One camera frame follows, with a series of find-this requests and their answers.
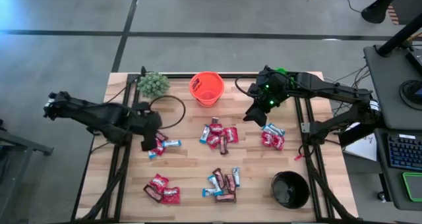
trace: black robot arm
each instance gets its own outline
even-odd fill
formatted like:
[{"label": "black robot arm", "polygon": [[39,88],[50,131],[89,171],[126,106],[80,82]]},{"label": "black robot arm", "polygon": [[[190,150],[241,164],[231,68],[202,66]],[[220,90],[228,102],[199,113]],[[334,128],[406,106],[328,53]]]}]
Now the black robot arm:
[{"label": "black robot arm", "polygon": [[293,96],[297,98],[322,97],[352,104],[351,109],[324,122],[303,123],[302,131],[309,133],[309,139],[319,144],[324,143],[327,134],[354,122],[371,124],[378,121],[380,111],[378,103],[372,99],[366,89],[342,86],[340,83],[322,81],[307,72],[278,72],[268,66],[260,71],[256,83],[252,83],[246,92],[254,99],[246,111],[244,121],[255,121],[259,126],[266,124],[266,113],[271,108],[279,107],[281,102]]},{"label": "black robot arm", "polygon": [[130,134],[144,136],[142,150],[156,148],[155,134],[161,127],[161,117],[150,110],[147,102],[138,103],[136,109],[119,103],[92,103],[83,99],[72,98],[67,92],[50,93],[44,106],[44,117],[74,119],[86,126],[91,133],[100,131],[104,137],[114,143],[128,142]]}]

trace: computer keyboard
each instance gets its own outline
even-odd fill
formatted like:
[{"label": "computer keyboard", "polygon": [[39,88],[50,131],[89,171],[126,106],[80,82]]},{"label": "computer keyboard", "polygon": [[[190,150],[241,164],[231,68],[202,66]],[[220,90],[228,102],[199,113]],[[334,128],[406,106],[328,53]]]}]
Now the computer keyboard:
[{"label": "computer keyboard", "polygon": [[422,171],[422,139],[389,134],[388,148],[391,167]]}]

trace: wooden table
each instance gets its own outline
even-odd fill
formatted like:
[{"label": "wooden table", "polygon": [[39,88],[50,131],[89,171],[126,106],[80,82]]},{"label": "wooden table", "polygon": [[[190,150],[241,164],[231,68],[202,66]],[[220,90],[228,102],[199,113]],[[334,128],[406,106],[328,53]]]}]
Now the wooden table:
[{"label": "wooden table", "polygon": [[[315,72],[322,78],[321,72]],[[113,97],[125,86],[127,73],[110,74],[104,101]],[[201,107],[189,93],[189,79],[171,79],[168,94],[185,102],[187,111],[183,121],[162,132],[171,139],[181,139],[180,148],[168,148],[162,157],[149,160],[141,151],[141,136],[134,136],[125,195],[121,210],[121,221],[132,222],[205,222],[205,221],[314,221],[312,197],[298,210],[283,208],[270,196],[270,183],[280,171],[295,171],[308,180],[305,159],[295,161],[301,145],[301,135],[293,98],[274,108],[268,120],[286,130],[286,142],[282,152],[264,147],[260,143],[260,127],[254,122],[243,122],[244,112],[252,99],[242,94],[234,80],[225,79],[225,91],[221,99],[211,108]],[[252,79],[242,79],[239,85],[245,90]],[[121,102],[123,95],[115,101]],[[316,121],[332,117],[327,99],[311,100]],[[153,109],[159,111],[164,125],[174,123],[182,112],[179,102],[172,99],[157,101]],[[239,133],[238,144],[228,144],[229,154],[221,156],[220,151],[210,150],[199,143],[205,124],[212,117],[219,117],[224,127],[235,126]],[[93,148],[103,144],[104,138],[97,137]],[[357,210],[350,187],[349,177],[339,145],[325,143],[322,147],[328,184],[346,209],[357,216]],[[96,150],[90,158],[76,217],[82,217],[96,203],[104,191],[109,173],[113,146]],[[215,168],[230,173],[233,167],[240,167],[241,187],[236,190],[236,204],[216,204],[212,197],[203,198],[202,188],[211,188],[207,177]],[[181,189],[181,204],[171,206],[157,204],[142,190],[149,180],[159,173],[170,179],[169,187]],[[322,191],[318,188],[320,206],[326,217]]]}]

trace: gray floor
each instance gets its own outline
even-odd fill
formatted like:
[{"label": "gray floor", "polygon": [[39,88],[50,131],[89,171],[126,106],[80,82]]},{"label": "gray floor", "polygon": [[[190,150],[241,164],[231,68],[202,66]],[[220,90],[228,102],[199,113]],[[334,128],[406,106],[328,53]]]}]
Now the gray floor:
[{"label": "gray floor", "polygon": [[[122,31],[132,0],[0,0],[0,30]],[[362,9],[374,0],[351,0]],[[346,0],[139,0],[131,31],[391,36],[387,18],[369,24]],[[42,117],[48,93],[101,101],[120,37],[0,35],[0,118],[10,132],[55,148],[34,156],[15,219],[68,221],[92,136],[66,119]],[[363,48],[382,42],[130,37],[119,72],[252,71],[264,65],[321,70],[337,79],[361,68]],[[353,83],[353,77],[342,81]],[[361,84],[373,88],[367,78]],[[420,222],[421,213],[381,204],[377,175],[350,174],[359,216]]]}]

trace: orange bucket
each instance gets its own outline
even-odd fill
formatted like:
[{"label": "orange bucket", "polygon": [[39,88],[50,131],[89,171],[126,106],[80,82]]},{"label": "orange bucket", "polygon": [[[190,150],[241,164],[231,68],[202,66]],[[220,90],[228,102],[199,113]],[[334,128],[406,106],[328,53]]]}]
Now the orange bucket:
[{"label": "orange bucket", "polygon": [[224,81],[216,72],[200,72],[189,83],[192,96],[204,107],[213,106],[224,92]]}]

